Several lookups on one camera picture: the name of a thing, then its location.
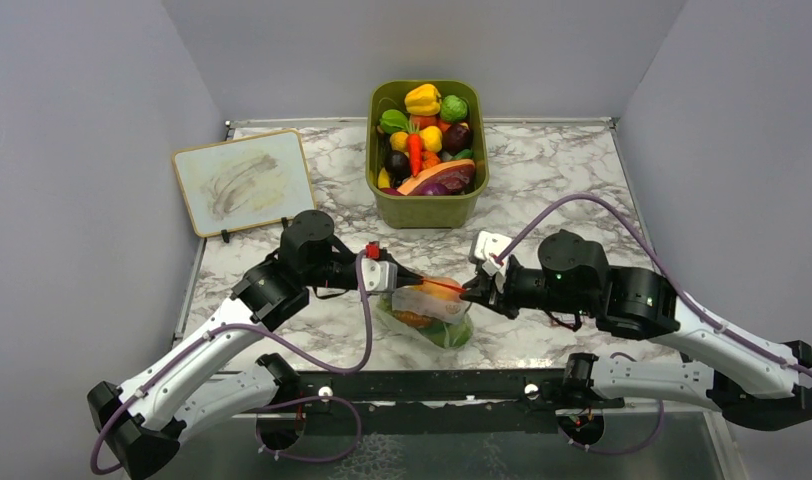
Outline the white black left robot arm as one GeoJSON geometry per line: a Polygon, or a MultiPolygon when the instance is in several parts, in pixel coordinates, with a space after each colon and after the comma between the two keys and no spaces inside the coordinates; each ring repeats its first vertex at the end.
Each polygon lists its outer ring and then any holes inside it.
{"type": "Polygon", "coordinates": [[[335,222],[306,210],[283,225],[280,243],[248,269],[209,319],[170,352],[116,385],[102,381],[87,395],[98,437],[90,468],[96,475],[124,469],[132,479],[160,471],[191,437],[224,419],[257,407],[280,411],[294,405],[299,377],[278,354],[247,370],[214,376],[239,353],[269,339],[334,374],[362,370],[373,342],[369,297],[419,285],[422,275],[402,266],[376,242],[354,252],[335,234],[335,222]],[[364,314],[365,346],[358,363],[337,367],[277,335],[277,329],[310,301],[318,288],[356,291],[364,314]],[[117,467],[101,467],[107,446],[117,467]]]}

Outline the peach toy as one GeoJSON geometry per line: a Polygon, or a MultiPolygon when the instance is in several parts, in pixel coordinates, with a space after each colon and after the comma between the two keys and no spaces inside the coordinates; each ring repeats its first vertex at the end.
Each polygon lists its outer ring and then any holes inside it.
{"type": "Polygon", "coordinates": [[[413,289],[417,292],[421,304],[431,308],[461,306],[464,301],[460,295],[464,292],[462,285],[448,277],[428,277],[413,289]]]}

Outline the orange spiky pineapple toy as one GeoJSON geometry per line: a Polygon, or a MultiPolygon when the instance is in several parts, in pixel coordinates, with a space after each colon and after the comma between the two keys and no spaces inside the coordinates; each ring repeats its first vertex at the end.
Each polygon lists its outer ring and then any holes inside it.
{"type": "Polygon", "coordinates": [[[421,315],[411,311],[395,310],[392,312],[392,314],[400,323],[417,330],[433,327],[437,323],[437,320],[433,317],[421,315]]]}

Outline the clear zip bag orange zipper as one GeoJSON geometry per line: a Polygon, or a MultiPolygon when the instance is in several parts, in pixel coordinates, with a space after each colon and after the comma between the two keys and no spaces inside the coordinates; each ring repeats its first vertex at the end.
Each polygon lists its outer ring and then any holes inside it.
{"type": "Polygon", "coordinates": [[[442,308],[427,307],[421,304],[417,292],[413,287],[414,286],[398,288],[393,293],[381,295],[372,307],[374,318],[393,333],[430,342],[419,333],[419,330],[397,321],[392,314],[395,310],[411,311],[433,317],[438,321],[453,324],[459,323],[466,315],[470,317],[469,310],[472,306],[470,302],[464,301],[464,304],[461,306],[453,305],[452,307],[442,308]]]}

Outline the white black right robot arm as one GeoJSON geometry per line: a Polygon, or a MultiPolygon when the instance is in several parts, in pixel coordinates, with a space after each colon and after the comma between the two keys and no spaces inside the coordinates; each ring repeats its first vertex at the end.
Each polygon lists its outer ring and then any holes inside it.
{"type": "Polygon", "coordinates": [[[662,275],[612,266],[600,244],[569,231],[540,243],[535,268],[506,255],[510,243],[503,235],[477,234],[466,301],[511,319],[524,309],[551,318],[589,317],[600,331],[683,357],[679,363],[632,363],[574,353],[559,380],[558,399],[574,407],[626,397],[668,400],[719,412],[758,431],[812,420],[812,391],[798,374],[811,364],[808,344],[770,342],[691,307],[662,275]]]}

